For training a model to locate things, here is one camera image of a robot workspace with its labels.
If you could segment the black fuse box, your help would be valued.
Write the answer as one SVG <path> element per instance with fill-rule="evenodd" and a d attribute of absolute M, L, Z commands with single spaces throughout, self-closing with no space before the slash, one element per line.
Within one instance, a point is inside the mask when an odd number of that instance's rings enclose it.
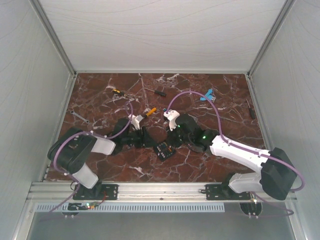
<path fill-rule="evenodd" d="M 153 147 L 153 150 L 161 162 L 171 158 L 176 153 L 176 149 L 166 141 L 159 142 Z"/>

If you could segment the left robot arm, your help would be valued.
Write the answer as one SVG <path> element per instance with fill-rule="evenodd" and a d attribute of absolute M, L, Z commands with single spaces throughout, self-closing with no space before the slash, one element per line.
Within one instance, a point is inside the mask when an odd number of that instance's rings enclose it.
<path fill-rule="evenodd" d="M 125 145 L 135 148 L 153 148 L 156 141 L 146 127 L 130 131 L 129 120 L 121 118 L 115 124 L 110 136 L 97 136 L 71 127 L 48 150 L 47 158 L 57 171 L 72 176 L 79 188 L 74 200 L 101 200 L 109 191 L 99 177 L 89 168 L 86 161 L 91 153 L 106 156 L 119 154 Z"/>

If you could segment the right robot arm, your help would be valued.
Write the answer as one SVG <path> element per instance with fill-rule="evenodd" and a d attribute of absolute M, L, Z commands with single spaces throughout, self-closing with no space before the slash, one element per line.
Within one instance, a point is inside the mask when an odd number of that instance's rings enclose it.
<path fill-rule="evenodd" d="M 264 192 L 273 199 L 287 198 L 297 174 L 287 154 L 280 148 L 254 148 L 231 140 L 217 130 L 203 130 L 189 114 L 170 110 L 164 114 L 168 121 L 168 140 L 175 147 L 187 146 L 196 153 L 207 153 L 232 160 L 251 169 L 252 173 L 230 173 L 218 186 L 206 187 L 215 198 L 245 199 L 244 194 Z"/>

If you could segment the blue plastic connector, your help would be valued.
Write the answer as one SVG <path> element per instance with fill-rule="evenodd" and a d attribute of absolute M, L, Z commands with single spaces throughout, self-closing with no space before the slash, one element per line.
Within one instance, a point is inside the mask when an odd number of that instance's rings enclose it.
<path fill-rule="evenodd" d="M 214 91 L 212 88 L 210 88 L 206 94 L 204 95 L 206 98 L 208 98 L 211 102 L 215 102 L 216 96 L 214 95 Z"/>

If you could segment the yellow black screwdriver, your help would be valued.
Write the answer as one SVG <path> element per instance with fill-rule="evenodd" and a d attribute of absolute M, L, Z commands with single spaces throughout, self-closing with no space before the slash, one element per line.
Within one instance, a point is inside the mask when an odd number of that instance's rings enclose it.
<path fill-rule="evenodd" d="M 129 99 L 131 96 L 125 93 L 124 91 L 113 89 L 112 93 L 114 95 L 114 99 Z"/>

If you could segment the thin black screwdriver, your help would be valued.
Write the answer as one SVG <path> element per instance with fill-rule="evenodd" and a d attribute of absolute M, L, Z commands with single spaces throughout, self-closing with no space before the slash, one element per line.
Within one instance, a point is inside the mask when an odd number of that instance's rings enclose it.
<path fill-rule="evenodd" d="M 251 117 L 253 120 L 256 119 L 255 111 L 254 111 L 254 109 L 252 108 L 252 106 L 250 105 L 248 99 L 246 99 L 246 102 L 247 102 L 247 105 L 248 105 L 248 110 L 249 110 L 250 117 Z"/>

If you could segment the silver wrench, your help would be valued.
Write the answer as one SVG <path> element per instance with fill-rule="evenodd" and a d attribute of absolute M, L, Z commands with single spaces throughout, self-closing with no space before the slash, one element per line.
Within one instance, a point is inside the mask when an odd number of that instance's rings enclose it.
<path fill-rule="evenodd" d="M 75 117 L 79 118 L 80 120 L 84 121 L 87 124 L 90 122 L 88 119 L 82 117 L 81 115 L 79 115 L 78 113 L 74 112 L 73 110 L 70 113 L 72 115 L 74 115 Z"/>

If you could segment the orange handled screwdriver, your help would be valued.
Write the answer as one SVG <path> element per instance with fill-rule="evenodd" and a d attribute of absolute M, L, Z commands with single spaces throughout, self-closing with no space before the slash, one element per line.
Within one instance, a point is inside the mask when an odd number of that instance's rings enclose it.
<path fill-rule="evenodd" d="M 142 117 L 145 119 L 145 118 L 149 117 L 150 115 L 152 115 L 156 110 L 157 110 L 157 108 L 154 107 L 150 111 L 148 111 L 147 113 L 143 114 Z"/>

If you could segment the black handled screwdriver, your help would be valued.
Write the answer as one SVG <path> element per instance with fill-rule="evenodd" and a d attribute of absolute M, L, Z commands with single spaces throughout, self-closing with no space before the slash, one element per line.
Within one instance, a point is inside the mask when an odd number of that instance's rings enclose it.
<path fill-rule="evenodd" d="M 167 96 L 167 94 L 162 92 L 162 91 L 153 90 L 153 89 L 149 89 L 149 88 L 145 88 L 145 89 L 148 90 L 148 91 L 151 91 L 151 92 L 153 92 L 153 93 L 155 93 L 155 94 L 157 94 L 159 96 L 162 96 L 162 97 L 166 97 Z"/>

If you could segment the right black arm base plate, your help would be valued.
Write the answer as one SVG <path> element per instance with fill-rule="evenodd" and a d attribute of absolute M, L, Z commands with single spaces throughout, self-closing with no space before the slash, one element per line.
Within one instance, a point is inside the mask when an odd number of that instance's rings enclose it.
<path fill-rule="evenodd" d="M 236 193 L 229 186 L 222 184 L 206 184 L 200 192 L 206 195 L 206 200 L 210 201 L 249 201 L 251 199 L 250 193 Z"/>

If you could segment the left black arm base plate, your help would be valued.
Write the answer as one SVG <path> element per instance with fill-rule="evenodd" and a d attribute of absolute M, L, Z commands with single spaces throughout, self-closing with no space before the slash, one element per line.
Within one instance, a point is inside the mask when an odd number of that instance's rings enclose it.
<path fill-rule="evenodd" d="M 100 183 L 92 189 L 81 186 L 77 193 L 72 197 L 73 200 L 86 200 L 86 201 L 115 201 L 118 199 L 117 184 Z"/>

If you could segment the aluminium rail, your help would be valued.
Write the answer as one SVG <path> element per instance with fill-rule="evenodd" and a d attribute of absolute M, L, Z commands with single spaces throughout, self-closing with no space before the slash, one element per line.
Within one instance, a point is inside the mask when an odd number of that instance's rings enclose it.
<path fill-rule="evenodd" d="M 115 182 L 119 203 L 204 203 L 205 182 Z M 73 192 L 69 181 L 33 182 L 26 199 L 35 202 L 65 200 Z"/>

